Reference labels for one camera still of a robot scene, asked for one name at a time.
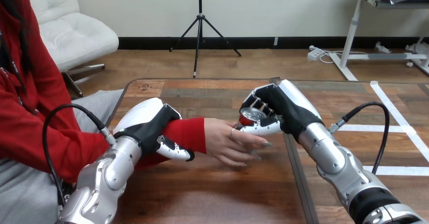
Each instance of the can lid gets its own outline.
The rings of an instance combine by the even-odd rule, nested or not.
[[[241,115],[246,117],[247,119],[258,121],[260,119],[264,119],[267,115],[257,108],[242,108],[240,110]]]

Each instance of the prosthetic hand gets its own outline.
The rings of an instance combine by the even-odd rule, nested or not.
[[[134,166],[148,154],[193,160],[193,152],[161,135],[168,122],[176,119],[181,119],[180,114],[158,98],[129,110],[113,130],[114,138],[108,139],[110,148],[80,171],[76,191],[55,223],[111,223]]]
[[[260,109],[267,117],[240,130],[258,136],[284,131],[292,134],[316,162],[322,178],[334,186],[337,196],[356,224],[428,223],[409,206],[400,203],[386,186],[325,128],[307,98],[289,81],[258,87],[244,100],[244,108]]]

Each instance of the robot finger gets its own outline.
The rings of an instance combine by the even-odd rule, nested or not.
[[[268,93],[270,89],[273,89],[274,87],[276,87],[274,84],[268,84],[255,88],[244,100],[240,109],[248,107],[262,107],[264,105],[265,100],[268,100]]]
[[[164,104],[164,107],[166,107],[167,109],[170,109],[170,121],[172,120],[176,120],[176,119],[182,119],[182,116],[180,115],[179,112],[177,112],[173,107],[171,107],[168,104]]]
[[[192,151],[186,150],[171,139],[160,136],[158,137],[159,148],[156,150],[157,153],[170,159],[185,160],[187,162],[194,160],[195,155]]]
[[[262,137],[281,132],[280,125],[280,120],[272,116],[267,118],[267,120],[259,120],[254,125],[244,126],[240,131]]]

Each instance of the human hand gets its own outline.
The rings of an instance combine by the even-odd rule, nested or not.
[[[239,130],[231,130],[236,123],[224,120],[205,118],[204,132],[207,155],[233,167],[244,167],[246,162],[261,160],[258,155],[250,154],[252,150],[271,145],[267,140]]]

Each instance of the tripod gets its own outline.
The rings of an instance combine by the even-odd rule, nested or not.
[[[202,0],[199,0],[199,15],[197,15],[197,18],[194,20],[194,22],[192,22],[191,26],[189,26],[189,28],[185,31],[185,33],[183,33],[183,35],[179,38],[179,41],[177,41],[176,45],[171,47],[170,52],[173,51],[174,47],[177,47],[180,44],[180,41],[182,40],[183,37],[185,37],[185,35],[189,32],[189,30],[191,30],[191,28],[195,25],[196,22],[198,22],[198,35],[197,35],[197,49],[195,51],[195,64],[194,64],[194,78],[197,75],[197,62],[198,62],[198,56],[199,56],[199,52],[201,49],[201,44],[203,43],[203,37],[202,37],[202,21],[204,20],[222,39],[224,42],[226,42],[227,47],[230,50],[234,50],[238,56],[241,56],[240,52],[238,52],[236,49],[232,48],[227,39],[225,37],[223,37],[221,35],[221,33],[215,28],[213,27],[213,25],[205,18],[205,15],[203,15],[202,13]]]

